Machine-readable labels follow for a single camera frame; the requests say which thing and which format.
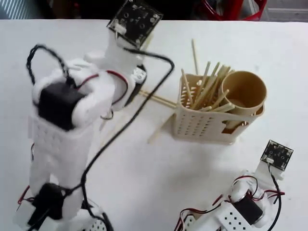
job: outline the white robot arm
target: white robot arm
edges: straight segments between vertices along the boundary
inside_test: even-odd
[[[282,173],[292,153],[293,150],[269,141],[254,173],[243,171],[234,180],[230,191],[213,203],[213,209],[182,210],[175,231],[258,230],[270,223],[272,207],[278,199],[277,214],[268,231],[272,230],[281,211],[281,196],[284,195],[276,179],[283,180]]]
[[[91,205],[94,208],[89,210],[88,201],[83,204],[86,195],[81,182],[94,134],[93,122],[107,117],[110,111],[121,110],[140,90],[146,70],[138,49],[161,18],[142,2],[129,0],[108,25],[105,52],[90,52],[65,64],[43,45],[31,50],[27,68],[34,87],[29,137],[35,143],[35,157],[29,186],[34,201],[22,201],[14,217],[23,230],[83,231],[97,222],[95,218],[107,219],[101,218],[99,207]],[[38,49],[58,59],[61,69],[35,82],[31,59]],[[58,184],[50,183],[51,175]]]

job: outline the cable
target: cable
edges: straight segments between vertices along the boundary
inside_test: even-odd
[[[92,76],[87,77],[85,80],[82,81],[82,83],[80,83],[80,84],[76,87],[76,89],[79,90],[79,89],[80,89],[83,85],[85,85],[86,82],[88,82],[90,79],[97,78],[98,76],[100,76],[100,75],[99,75],[99,74],[94,74],[94,75],[92,75]]]
[[[24,197],[25,197],[25,195],[26,195],[26,193],[27,193],[27,191],[28,191],[29,189],[30,189],[30,186],[28,185],[28,186],[26,187],[26,189],[24,190],[23,194],[21,194],[19,200],[17,201],[17,203],[18,203],[19,205],[22,203],[22,201],[23,201],[23,199],[24,199]]]
[[[49,213],[50,209],[51,209],[51,207],[50,207],[49,209],[47,209],[46,212],[43,213],[43,215],[42,215],[36,222],[34,222],[34,224],[31,225],[29,229],[27,229],[27,231],[32,231],[32,230],[34,230],[35,227],[36,227],[36,225],[37,225],[42,219],[44,219],[45,216]]]
[[[265,193],[275,193],[275,194],[273,194],[273,195],[271,195],[271,196],[268,197],[268,198],[271,198],[271,197],[275,196],[278,192],[277,192],[276,190],[267,189],[267,190],[265,190],[265,191],[262,193],[262,195],[261,195],[259,198],[252,197],[252,199],[253,199],[254,201],[260,201],[260,200],[262,200],[262,199],[264,198]],[[281,195],[281,196],[282,196],[282,195],[285,195],[285,192],[281,192],[281,191],[280,191],[280,195]]]
[[[58,60],[59,64],[60,64],[60,67],[62,69],[62,72],[63,72],[63,75],[64,77],[66,78],[66,83],[69,85],[69,86],[73,86],[74,88],[76,87],[76,83],[74,81],[74,79],[72,77],[70,77],[69,75],[69,68],[66,66],[64,60],[59,56],[57,55],[57,53],[55,51],[53,51],[52,49],[49,49],[48,47],[46,47],[45,45],[43,44],[37,44],[35,45],[31,51],[30,51],[30,54],[27,58],[27,63],[26,63],[26,68],[29,72],[29,75],[30,75],[30,78],[31,78],[31,82],[32,82],[32,85],[35,84],[35,77],[33,75],[33,72],[32,72],[32,67],[31,67],[31,61],[35,55],[35,52],[38,50],[38,49],[42,49],[42,50],[45,50],[47,51],[51,56],[53,56],[56,60]]]
[[[134,49],[128,49],[128,48],[123,48],[124,50],[133,53],[133,54],[140,54],[140,55],[145,55],[145,56],[149,56],[149,57],[153,57],[153,58],[157,58],[163,61],[166,61],[170,64],[170,69],[169,71],[166,73],[166,75],[159,81],[159,83],[156,85],[156,87],[149,93],[149,95],[145,98],[145,100],[142,102],[141,106],[138,108],[138,110],[135,112],[135,114],[133,115],[133,117],[129,120],[129,122],[127,122],[98,152],[97,154],[92,158],[92,160],[90,161],[90,163],[88,164],[88,166],[86,167],[86,169],[84,170],[82,177],[81,177],[81,181],[80,184],[77,185],[75,187],[74,190],[78,189],[79,187],[81,187],[82,189],[82,193],[83,193],[83,197],[84,197],[84,202],[85,202],[85,207],[87,209],[87,211],[89,212],[90,216],[92,218],[96,218],[98,220],[102,220],[101,217],[95,216],[92,211],[91,208],[89,206],[88,203],[88,199],[87,199],[87,192],[86,192],[86,176],[87,173],[89,172],[89,170],[91,169],[91,167],[93,166],[93,164],[95,163],[95,161],[101,156],[101,154],[103,153],[103,151],[105,151],[112,143],[113,141],[119,136],[121,135],[131,124],[132,122],[137,118],[137,116],[139,115],[139,113],[143,110],[144,106],[146,105],[146,103],[149,101],[149,99],[155,94],[155,92],[159,89],[159,87],[165,82],[165,80],[169,77],[169,75],[173,72],[174,70],[174,63],[167,57],[159,55],[159,54],[155,54],[155,53],[150,53],[150,52],[146,52],[146,51],[140,51],[140,50],[134,50]]]
[[[34,143],[31,145],[31,162],[34,161]]]
[[[279,189],[279,185],[274,177],[274,175],[272,174],[271,170],[270,170],[270,164],[268,163],[268,167],[269,167],[269,172],[270,172],[270,176],[275,184],[275,187],[276,187],[276,190],[277,190],[277,198],[278,198],[278,210],[277,210],[277,214],[276,214],[276,217],[272,223],[272,225],[269,227],[268,231],[271,231],[274,226],[276,225],[277,221],[278,221],[278,218],[279,218],[279,215],[280,215],[280,212],[281,212],[281,207],[282,207],[282,200],[281,200],[281,192],[280,192],[280,189]]]
[[[126,95],[126,93],[127,93],[127,91],[128,91],[128,81],[127,81],[127,79],[126,79],[123,75],[121,75],[120,73],[118,73],[118,72],[116,72],[116,71],[107,70],[106,72],[109,73],[109,74],[111,74],[111,75],[114,75],[114,76],[118,77],[119,79],[121,79],[121,80],[125,83],[125,86],[126,86],[124,93],[123,93],[117,100],[115,100],[114,102],[112,102],[112,105],[114,105],[114,104],[116,104],[117,102],[119,102],[120,100],[122,100],[123,97]],[[83,85],[86,84],[86,82],[88,82],[89,80],[91,80],[91,79],[93,79],[93,78],[99,77],[99,76],[100,76],[99,74],[95,74],[95,75],[92,75],[92,76],[87,77],[81,84],[79,84],[79,85],[76,87],[76,89],[77,89],[77,90],[80,89]]]
[[[101,116],[101,119],[103,119],[103,120],[112,120],[114,118],[114,111],[111,109],[110,112],[111,112],[111,116],[110,117],[102,117]]]
[[[221,204],[219,204],[218,206],[216,206],[215,208],[213,209],[210,209],[210,210],[198,210],[198,209],[195,209],[195,208],[186,208],[186,209],[183,209],[181,212],[180,212],[180,218],[178,220],[178,223],[174,229],[174,231],[176,231],[177,229],[180,228],[180,226],[178,227],[178,225],[181,225],[182,224],[182,230],[184,231],[185,230],[185,223],[184,223],[184,220],[183,220],[183,212],[185,211],[191,211],[193,213],[197,213],[197,214],[207,214],[207,213],[210,213],[210,212],[213,212],[214,210],[216,210],[217,208],[219,208],[221,206]]]
[[[111,75],[114,75],[116,77],[118,77],[119,79],[121,79],[124,83],[125,83],[125,86],[126,86],[126,89],[124,91],[124,93],[120,96],[120,98],[118,98],[116,101],[112,102],[112,105],[116,104],[117,102],[119,102],[120,100],[123,99],[123,97],[126,95],[127,91],[128,91],[128,81],[126,78],[124,78],[124,76],[122,76],[120,73],[118,72],[115,72],[115,71],[112,71],[112,70],[107,70],[106,71],[107,73],[111,74]]]
[[[256,177],[250,176],[250,175],[240,176],[233,181],[233,185],[236,184],[236,182],[238,182],[239,180],[244,179],[244,178],[253,178],[256,181],[256,189],[255,189],[254,193],[252,194],[252,197],[253,197],[258,190],[258,179]]]

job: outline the circuit board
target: circuit board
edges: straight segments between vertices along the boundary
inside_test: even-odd
[[[125,32],[118,36],[139,49],[162,17],[142,0],[127,0],[107,27],[115,32],[120,25]]]
[[[261,156],[261,160],[285,171],[292,153],[292,149],[270,140]]]

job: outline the utensil holder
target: utensil holder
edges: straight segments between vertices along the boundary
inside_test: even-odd
[[[186,74],[192,100],[195,101],[196,93],[200,88],[202,76]],[[218,93],[215,93],[213,102],[216,100]],[[234,115],[222,112],[201,112],[189,109],[189,102],[186,87],[180,81],[180,90],[178,104],[175,111],[175,119],[173,124],[173,134],[176,138],[195,141],[195,142],[214,142],[223,144],[232,144],[255,119],[264,113],[264,105],[254,114],[250,116]],[[226,123],[230,120],[242,121],[238,127],[234,129],[226,129]]]

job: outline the beige cup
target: beige cup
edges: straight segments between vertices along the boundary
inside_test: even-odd
[[[227,75],[221,83],[219,93],[227,89],[229,93],[223,99],[223,104],[232,103],[235,108],[229,113],[241,116],[253,115],[262,105],[267,96],[264,82],[257,75],[248,71],[236,71]],[[241,121],[229,121],[226,128],[233,129]]]

